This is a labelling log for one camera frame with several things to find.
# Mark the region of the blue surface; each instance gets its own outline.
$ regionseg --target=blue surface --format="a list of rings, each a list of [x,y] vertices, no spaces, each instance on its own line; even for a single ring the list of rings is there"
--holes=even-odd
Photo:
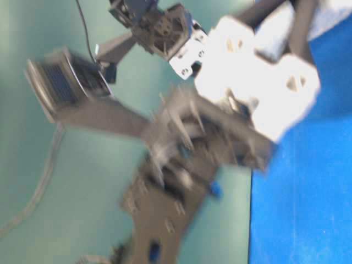
[[[250,263],[352,263],[352,16],[311,43],[322,89],[252,182]]]

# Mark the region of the blue connector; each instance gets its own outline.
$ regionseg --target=blue connector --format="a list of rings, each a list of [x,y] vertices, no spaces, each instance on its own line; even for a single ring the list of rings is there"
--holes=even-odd
[[[222,198],[224,191],[217,181],[213,181],[210,184],[210,193],[216,198]]]

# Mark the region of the wire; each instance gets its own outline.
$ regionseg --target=wire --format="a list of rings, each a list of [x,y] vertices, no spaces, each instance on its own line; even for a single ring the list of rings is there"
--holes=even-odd
[[[15,217],[13,217],[10,222],[5,224],[0,229],[0,239],[3,238],[7,233],[9,233],[16,226],[18,226],[20,223],[22,223],[26,218],[28,218],[28,216],[34,212],[37,205],[41,201],[43,194],[45,193],[48,187],[48,184],[50,182],[54,165],[57,159],[58,149],[61,144],[64,133],[65,133],[65,128],[61,124],[57,124],[56,130],[52,138],[51,148],[49,151],[49,157],[46,162],[46,167],[41,179],[38,182],[37,189],[35,190],[31,200],[27,203],[26,207]]]
[[[103,256],[82,256],[75,264],[88,264],[88,263],[98,263],[98,264],[111,264],[111,262]]]
[[[93,54],[90,50],[90,44],[89,44],[89,36],[88,36],[88,29],[87,29],[87,24],[86,24],[86,20],[84,18],[84,15],[83,15],[83,12],[82,12],[82,8],[81,8],[81,5],[79,3],[79,0],[76,0],[76,4],[77,4],[77,7],[78,7],[78,11],[79,11],[79,14],[81,16],[81,19],[82,19],[82,23],[83,23],[83,27],[84,27],[84,33],[86,35],[86,45],[87,45],[87,49],[88,49],[88,52],[89,52],[89,56],[90,58],[92,59],[92,61],[94,63],[96,63],[94,57],[93,57]]]

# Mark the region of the gray cable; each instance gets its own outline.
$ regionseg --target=gray cable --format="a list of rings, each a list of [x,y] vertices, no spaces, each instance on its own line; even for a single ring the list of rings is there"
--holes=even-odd
[[[97,264],[111,264],[111,262],[103,256],[82,256],[75,264],[88,264],[88,263],[97,263]]]
[[[14,216],[10,222],[5,224],[0,229],[0,239],[3,238],[12,229],[17,227],[20,223],[22,223],[26,218],[28,218],[28,216],[34,212],[37,205],[41,201],[43,194],[45,193],[48,187],[48,184],[50,182],[54,165],[57,159],[57,153],[58,153],[62,138],[64,136],[64,133],[65,133],[65,128],[61,124],[57,124],[56,130],[54,132],[52,142],[51,142],[49,157],[47,159],[43,175],[38,182],[37,189],[35,190],[31,200],[27,203],[26,207],[20,213]]]

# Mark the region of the green table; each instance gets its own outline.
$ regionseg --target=green table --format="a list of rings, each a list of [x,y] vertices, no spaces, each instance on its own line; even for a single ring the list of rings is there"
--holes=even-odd
[[[227,13],[252,0],[184,0],[209,30]],[[161,0],[162,8],[174,1]],[[81,0],[92,49],[123,32],[107,12],[109,2]],[[28,58],[56,47],[87,55],[74,1],[0,0],[0,223],[9,221],[32,196],[45,164],[54,126],[46,119],[23,70]],[[157,56],[136,46],[118,69],[114,94],[150,116],[181,79]],[[117,204],[145,152],[144,145],[84,129],[68,129],[50,185],[39,207],[0,239],[1,264],[74,263],[83,254],[108,256],[133,230]],[[227,167],[219,174],[225,196],[208,198],[188,232],[180,263],[247,263],[250,171]]]

